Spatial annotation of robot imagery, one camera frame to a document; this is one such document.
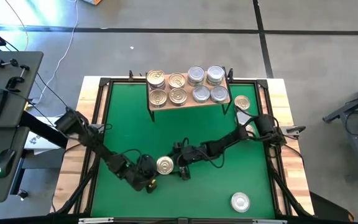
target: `wooden table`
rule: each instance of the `wooden table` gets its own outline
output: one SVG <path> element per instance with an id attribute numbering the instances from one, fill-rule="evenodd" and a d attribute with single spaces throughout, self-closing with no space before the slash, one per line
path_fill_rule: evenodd
<path id="1" fill-rule="evenodd" d="M 76 109 L 81 112 L 85 117 L 87 117 L 90 121 L 93 116 L 93 110 L 96 103 L 96 95 L 98 93 L 100 78 L 101 77 L 84 77 L 80 97 L 78 99 L 78 104 L 76 107 Z M 293 120 L 284 80 L 267 79 L 267 82 L 274 116 L 278 119 L 281 126 L 292 126 Z M 106 93 L 107 88 L 105 88 L 105 90 L 103 91 L 103 97 L 101 100 L 100 107 L 101 109 L 98 115 L 98 123 L 101 123 Z M 264 93 L 261 91 L 260 95 L 262 99 L 262 107 L 264 109 L 264 113 L 267 113 Z M 299 145 L 297 140 L 287 138 L 287 142 L 289 146 L 299 151 Z M 77 142 L 69 141 L 67 148 L 75 144 L 77 144 Z M 68 198 L 78 186 L 84 156 L 85 147 L 83 146 L 77 146 L 73 150 L 65 154 L 55 191 L 55 196 L 53 198 L 53 203 L 57 210 L 63 206 L 63 204 L 68 200 Z M 288 188 L 291 190 L 292 194 L 296 197 L 297 201 L 303 206 L 303 208 L 307 212 L 314 214 L 313 206 L 311 204 L 310 199 L 308 183 L 306 181 L 305 170 L 303 168 L 301 158 L 286 147 L 282 147 L 282 161 Z M 85 208 L 86 205 L 86 199 L 88 198 L 89 192 L 88 187 L 89 184 L 84 190 L 83 200 L 81 203 L 81 211 Z M 276 189 L 280 209 L 282 213 L 285 214 L 283 195 L 278 187 L 276 187 Z"/>

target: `can on its side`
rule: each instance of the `can on its side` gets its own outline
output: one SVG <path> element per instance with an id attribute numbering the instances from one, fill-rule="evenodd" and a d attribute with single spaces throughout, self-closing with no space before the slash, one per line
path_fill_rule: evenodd
<path id="1" fill-rule="evenodd" d="M 167 93 L 163 90 L 153 90 L 150 92 L 149 101 L 155 108 L 161 108 L 167 104 Z"/>
<path id="2" fill-rule="evenodd" d="M 186 83 L 186 78 L 180 73 L 174 73 L 169 76 L 168 83 L 171 89 L 173 88 L 183 88 Z"/>
<path id="3" fill-rule="evenodd" d="M 147 73 L 146 80 L 152 89 L 165 88 L 165 74 L 161 70 L 151 70 Z"/>
<path id="4" fill-rule="evenodd" d="M 191 86 L 202 85 L 205 71 L 200 66 L 193 66 L 187 71 L 187 80 Z"/>
<path id="5" fill-rule="evenodd" d="M 183 88 L 173 88 L 169 92 L 169 99 L 173 106 L 183 106 L 187 100 L 187 92 Z"/>
<path id="6" fill-rule="evenodd" d="M 212 86 L 218 86 L 222 83 L 224 78 L 224 70 L 222 67 L 213 65 L 208 68 L 206 81 Z"/>
<path id="7" fill-rule="evenodd" d="M 210 97 L 210 92 L 208 87 L 204 86 L 204 85 L 199 85 L 194 87 L 193 89 L 193 99 L 197 102 L 197 103 L 205 103 L 207 102 L 207 100 Z"/>
<path id="8" fill-rule="evenodd" d="M 223 86 L 216 86 L 211 90 L 211 100 L 214 103 L 224 103 L 229 97 L 229 92 Z"/>

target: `wooden stand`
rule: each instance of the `wooden stand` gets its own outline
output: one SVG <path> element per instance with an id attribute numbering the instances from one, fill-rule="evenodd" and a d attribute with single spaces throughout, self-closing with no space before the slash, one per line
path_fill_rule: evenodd
<path id="1" fill-rule="evenodd" d="M 183 108 L 191 108 L 191 107 L 196 107 L 196 106 L 211 106 L 211 105 L 221 105 L 222 106 L 222 110 L 223 110 L 223 114 L 226 114 L 230 105 L 231 105 L 231 101 L 232 101 L 232 95 L 231 95 L 231 91 L 230 91 L 230 86 L 228 84 L 228 79 L 227 79 L 227 75 L 226 75 L 226 71 L 224 74 L 224 78 L 222 80 L 222 83 L 220 84 L 220 86 L 223 86 L 225 89 L 227 89 L 227 93 L 229 95 L 229 97 L 223 102 L 223 103 L 214 103 L 211 98 L 209 98 L 205 103 L 197 103 L 194 98 L 193 98 L 193 90 L 195 88 L 195 86 L 191 86 L 188 83 L 187 80 L 187 73 L 182 73 L 182 75 L 185 77 L 186 83 L 185 86 L 183 87 L 186 92 L 187 92 L 187 100 L 186 103 L 183 106 L 175 106 L 172 104 L 172 102 L 169 99 L 169 92 L 171 91 L 171 87 L 169 85 L 169 78 L 170 78 L 171 74 L 167 74 L 165 75 L 165 89 L 164 91 L 167 93 L 167 103 L 165 104 L 165 106 L 161 107 L 161 108 L 156 108 L 154 107 L 151 103 L 150 103 L 150 92 L 153 90 L 150 87 L 150 84 L 147 82 L 146 79 L 146 91 L 147 91 L 147 110 L 149 111 L 150 117 L 152 118 L 152 121 L 154 122 L 155 118 L 154 118 L 154 111 L 163 111 L 163 110 L 175 110 L 175 109 L 183 109 Z M 203 84 L 204 86 L 206 86 L 209 90 L 212 90 L 215 86 L 211 86 L 210 84 L 208 84 L 208 82 L 206 81 L 206 72 L 205 72 L 205 78 L 204 78 L 204 82 Z"/>

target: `can lid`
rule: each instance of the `can lid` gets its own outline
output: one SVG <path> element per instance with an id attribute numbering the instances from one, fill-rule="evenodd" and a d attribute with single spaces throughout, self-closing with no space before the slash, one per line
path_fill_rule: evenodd
<path id="1" fill-rule="evenodd" d="M 157 159 L 157 171 L 160 174 L 167 175 L 173 170 L 173 161 L 168 156 L 162 156 Z"/>
<path id="2" fill-rule="evenodd" d="M 153 90 L 150 92 L 149 101 L 153 105 L 162 105 L 167 100 L 167 93 L 163 90 Z"/>
<path id="3" fill-rule="evenodd" d="M 217 65 L 213 65 L 211 66 L 208 71 L 208 76 L 212 79 L 212 80 L 221 80 L 224 76 L 224 70 L 222 67 L 217 66 Z"/>
<path id="4" fill-rule="evenodd" d="M 173 88 L 169 93 L 169 98 L 174 103 L 183 103 L 187 100 L 187 92 L 182 88 Z"/>
<path id="5" fill-rule="evenodd" d="M 152 85 L 158 85 L 164 82 L 165 74 L 161 70 L 151 70 L 147 73 L 147 81 Z"/>
<path id="6" fill-rule="evenodd" d="M 193 66 L 188 71 L 189 78 L 194 81 L 202 81 L 204 79 L 205 71 L 200 66 Z"/>
<path id="7" fill-rule="evenodd" d="M 239 95 L 234 99 L 234 104 L 242 110 L 247 110 L 250 106 L 248 97 Z"/>
<path id="8" fill-rule="evenodd" d="M 207 100 L 209 98 L 209 89 L 206 86 L 200 85 L 193 89 L 193 97 L 197 100 Z"/>
<path id="9" fill-rule="evenodd" d="M 246 212 L 249 209 L 249 205 L 250 205 L 249 197 L 242 192 L 235 193 L 231 197 L 231 206 L 237 212 Z"/>
<path id="10" fill-rule="evenodd" d="M 224 101 L 228 96 L 229 93 L 223 86 L 216 86 L 211 90 L 211 97 L 216 101 Z"/>
<path id="11" fill-rule="evenodd" d="M 182 87 L 186 83 L 186 78 L 184 75 L 180 73 L 174 73 L 169 76 L 168 81 L 170 86 L 177 88 L 177 87 Z"/>

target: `white object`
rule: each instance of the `white object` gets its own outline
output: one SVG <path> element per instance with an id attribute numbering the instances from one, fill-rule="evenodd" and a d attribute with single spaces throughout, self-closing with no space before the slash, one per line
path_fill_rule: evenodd
<path id="1" fill-rule="evenodd" d="M 38 120 L 49 126 L 51 125 L 49 121 L 44 117 L 35 117 L 35 118 L 37 118 Z M 48 117 L 48 119 L 52 123 L 54 123 L 59 118 Z M 50 150 L 60 149 L 60 147 L 30 131 L 29 135 L 27 136 L 27 140 L 25 141 L 24 149 L 34 150 L 34 155 L 37 155 Z"/>

